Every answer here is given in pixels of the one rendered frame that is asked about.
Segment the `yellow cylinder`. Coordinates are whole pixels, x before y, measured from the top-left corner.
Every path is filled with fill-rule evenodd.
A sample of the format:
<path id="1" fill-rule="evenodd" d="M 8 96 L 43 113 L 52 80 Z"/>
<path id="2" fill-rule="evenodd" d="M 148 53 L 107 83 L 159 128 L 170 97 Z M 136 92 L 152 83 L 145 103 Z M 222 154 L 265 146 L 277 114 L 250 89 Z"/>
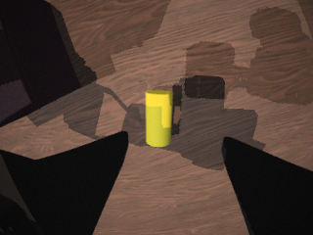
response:
<path id="1" fill-rule="evenodd" d="M 171 137 L 172 91 L 146 91 L 146 142 L 164 146 Z"/>

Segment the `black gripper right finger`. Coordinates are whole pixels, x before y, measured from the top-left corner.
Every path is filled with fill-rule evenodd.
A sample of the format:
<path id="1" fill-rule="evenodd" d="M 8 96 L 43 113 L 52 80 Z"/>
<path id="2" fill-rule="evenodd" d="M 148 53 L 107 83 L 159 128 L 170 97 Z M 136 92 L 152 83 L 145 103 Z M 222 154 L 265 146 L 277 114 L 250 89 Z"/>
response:
<path id="1" fill-rule="evenodd" d="M 232 137 L 222 156 L 249 235 L 313 235 L 313 171 Z"/>

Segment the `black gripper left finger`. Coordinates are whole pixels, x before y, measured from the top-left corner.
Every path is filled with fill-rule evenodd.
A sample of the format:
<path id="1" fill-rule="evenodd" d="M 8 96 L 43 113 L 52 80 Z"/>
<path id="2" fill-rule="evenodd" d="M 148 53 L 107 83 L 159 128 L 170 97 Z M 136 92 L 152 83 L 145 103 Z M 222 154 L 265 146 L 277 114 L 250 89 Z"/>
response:
<path id="1" fill-rule="evenodd" d="M 0 149 L 0 195 L 39 235 L 93 235 L 128 145 L 120 132 L 42 160 Z"/>

